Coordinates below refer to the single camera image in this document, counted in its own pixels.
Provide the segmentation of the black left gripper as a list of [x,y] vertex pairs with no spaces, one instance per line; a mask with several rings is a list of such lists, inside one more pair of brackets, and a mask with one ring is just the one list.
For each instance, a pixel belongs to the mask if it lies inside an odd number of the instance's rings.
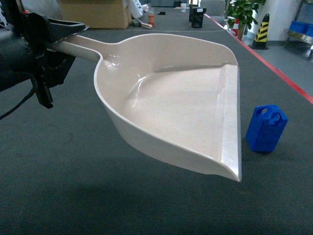
[[0,25],[0,90],[2,92],[30,80],[30,93],[39,103],[53,107],[49,87],[62,85],[75,61],[75,56],[46,50],[44,41],[59,42],[88,29],[80,22],[52,19],[21,0],[2,0],[2,13],[7,24]]

